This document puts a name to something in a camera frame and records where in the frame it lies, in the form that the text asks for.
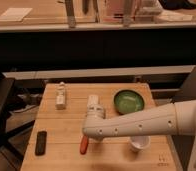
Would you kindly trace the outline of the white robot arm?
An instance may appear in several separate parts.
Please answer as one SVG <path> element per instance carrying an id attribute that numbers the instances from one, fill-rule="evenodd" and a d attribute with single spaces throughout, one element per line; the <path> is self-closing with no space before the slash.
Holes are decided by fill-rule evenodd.
<path id="1" fill-rule="evenodd" d="M 196 100 L 169 103 L 154 108 L 105 118 L 99 105 L 87 109 L 82 132 L 89 138 L 152 135 L 194 135 L 188 171 L 196 171 Z"/>

